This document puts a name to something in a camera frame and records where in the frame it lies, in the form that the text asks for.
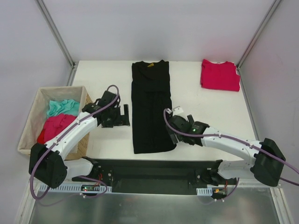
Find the black flower print t-shirt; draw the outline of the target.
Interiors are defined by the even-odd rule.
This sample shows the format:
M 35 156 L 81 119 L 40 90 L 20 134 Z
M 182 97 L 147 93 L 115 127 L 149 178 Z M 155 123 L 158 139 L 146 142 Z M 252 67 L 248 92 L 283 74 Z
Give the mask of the black flower print t-shirt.
M 135 154 L 169 152 L 176 144 L 166 130 L 164 109 L 172 108 L 169 62 L 132 64 L 132 138 Z

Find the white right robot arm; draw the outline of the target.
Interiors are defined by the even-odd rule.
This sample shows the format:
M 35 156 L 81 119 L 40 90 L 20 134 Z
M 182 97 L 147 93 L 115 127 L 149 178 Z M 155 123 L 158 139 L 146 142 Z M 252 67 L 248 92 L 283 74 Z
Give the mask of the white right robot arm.
M 238 161 L 216 160 L 213 166 L 204 171 L 202 181 L 218 186 L 229 179 L 252 179 L 276 187 L 283 171 L 285 157 L 275 141 L 271 139 L 242 140 L 235 136 L 194 121 L 192 115 L 180 116 L 182 109 L 165 109 L 163 112 L 166 129 L 174 144 L 209 147 L 221 150 L 240 158 Z

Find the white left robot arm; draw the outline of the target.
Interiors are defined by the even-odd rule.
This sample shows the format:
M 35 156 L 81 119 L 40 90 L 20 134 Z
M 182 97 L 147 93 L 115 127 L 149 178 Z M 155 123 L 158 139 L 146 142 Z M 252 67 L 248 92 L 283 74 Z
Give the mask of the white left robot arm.
M 93 182 L 102 173 L 99 163 L 87 156 L 68 161 L 71 150 L 93 129 L 129 126 L 128 104 L 120 106 L 120 96 L 105 91 L 94 103 L 86 104 L 77 118 L 58 136 L 31 148 L 29 173 L 52 189 L 66 179 L 85 178 Z

